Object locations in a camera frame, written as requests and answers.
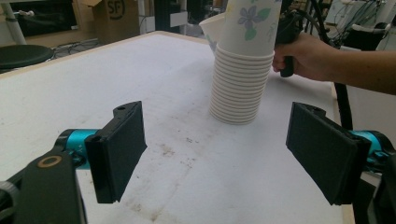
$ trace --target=paper cup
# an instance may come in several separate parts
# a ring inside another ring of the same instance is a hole
[[[241,55],[241,54],[235,54],[235,53],[229,52],[225,49],[222,49],[220,46],[216,47],[216,52],[218,52],[224,58],[227,58],[229,60],[235,60],[236,63],[243,63],[243,64],[266,63],[269,60],[272,61],[274,59],[274,55],[275,55],[275,52],[272,51],[272,53],[270,53],[268,55],[263,55],[261,57],[247,56],[247,55]]]
[[[247,112],[254,111],[257,108],[257,106],[260,104],[260,101],[259,101],[257,104],[254,104],[254,105],[248,105],[248,106],[245,106],[245,107],[241,107],[241,106],[240,107],[234,107],[234,106],[229,106],[229,105],[225,104],[224,102],[220,101],[216,97],[212,97],[212,101],[218,107],[221,107],[221,108],[229,110],[229,111],[242,112],[242,113],[247,113]]]
[[[255,114],[257,113],[258,107],[254,108],[251,111],[248,112],[234,112],[232,110],[229,109],[223,109],[220,106],[218,106],[218,104],[216,102],[211,102],[212,107],[218,111],[220,114],[227,116],[228,118],[235,118],[235,119],[246,119],[246,118],[251,118],[253,116],[255,116]]]
[[[264,82],[261,82],[259,85],[255,85],[255,86],[243,86],[243,85],[239,84],[238,82],[235,82],[235,83],[237,83],[237,84],[235,84],[235,83],[228,81],[226,78],[221,78],[220,76],[213,76],[213,81],[216,81],[221,86],[224,86],[227,88],[235,89],[237,91],[243,91],[245,93],[250,93],[251,91],[261,90],[262,87],[265,85],[266,80],[264,80]]]
[[[231,99],[259,99],[262,97],[262,93],[264,88],[257,91],[250,91],[249,93],[245,91],[238,91],[232,88],[228,88],[225,86],[221,86],[220,84],[213,82],[213,88],[217,90],[220,94],[224,94],[224,96],[229,96]]]
[[[199,23],[213,53],[215,53],[224,21],[225,14],[221,13],[219,15],[209,17]]]
[[[230,74],[236,77],[263,77],[271,70],[271,66],[264,69],[247,70],[242,68],[235,68],[215,61],[215,69]]]
[[[262,63],[262,64],[244,64],[244,63],[236,63],[233,61],[230,61],[227,58],[223,58],[222,55],[219,55],[216,53],[216,60],[226,64],[228,66],[231,67],[235,67],[235,68],[242,68],[242,69],[248,69],[248,70],[257,70],[257,69],[265,69],[268,66],[272,66],[272,60],[269,61],[270,63]]]
[[[214,109],[212,107],[210,108],[209,112],[210,112],[210,114],[213,115],[213,117],[215,117],[216,119],[220,120],[221,122],[229,123],[229,124],[238,124],[238,125],[249,124],[257,116],[257,113],[256,113],[254,116],[252,116],[250,118],[242,118],[242,119],[229,118],[229,117],[224,116],[223,114],[219,113],[218,111],[216,111],[216,109]]]
[[[237,81],[237,82],[243,82],[243,83],[257,83],[265,80],[268,76],[268,74],[259,74],[256,77],[250,77],[246,75],[240,75],[240,74],[233,74],[231,72],[227,71],[222,71],[215,67],[215,73],[219,74],[222,77],[227,77],[228,79]]]
[[[219,47],[247,56],[274,51],[282,1],[229,0]]]
[[[262,98],[258,97],[256,99],[253,99],[248,101],[247,99],[237,99],[233,97],[228,97],[226,95],[223,95],[221,93],[218,93],[217,90],[213,89],[212,90],[212,98],[216,98],[218,101],[223,102],[224,104],[228,105],[229,107],[234,107],[234,108],[249,108],[257,105]]]
[[[232,78],[230,78],[229,76],[224,76],[220,73],[216,73],[215,74],[216,78],[219,78],[225,82],[228,82],[230,84],[234,84],[235,86],[241,86],[241,87],[260,87],[262,85],[265,85],[265,82],[267,81],[267,77],[258,79],[257,81],[254,82],[246,82],[246,78],[243,78],[241,80],[233,80]]]

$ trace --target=black stool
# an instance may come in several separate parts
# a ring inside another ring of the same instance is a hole
[[[38,45],[12,45],[0,48],[0,73],[43,63],[53,57],[53,50]]]

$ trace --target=white table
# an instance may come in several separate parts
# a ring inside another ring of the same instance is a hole
[[[143,102],[148,148],[120,203],[91,224],[342,223],[285,146],[291,103],[333,118],[331,85],[271,73],[258,117],[229,125],[208,112],[214,57],[204,40],[153,33],[0,76],[0,179],[50,150],[66,129],[101,129],[118,105]]]

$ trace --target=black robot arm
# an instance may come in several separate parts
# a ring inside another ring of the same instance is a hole
[[[288,149],[330,204],[371,197],[370,207],[365,208],[368,223],[395,223],[396,150],[391,142],[379,132],[347,130],[325,115],[315,106],[293,103]],[[369,191],[357,194],[362,172],[381,178],[374,195]]]
[[[66,130],[48,153],[0,183],[0,223],[87,223],[76,168],[91,169],[99,203],[119,201],[146,149],[141,102],[101,130]]]

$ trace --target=hand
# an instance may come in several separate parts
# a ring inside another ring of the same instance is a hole
[[[328,46],[321,40],[308,34],[299,34],[297,39],[286,45],[275,47],[274,71],[285,68],[285,56],[293,57],[294,74],[319,81],[329,80],[333,55],[338,49]]]

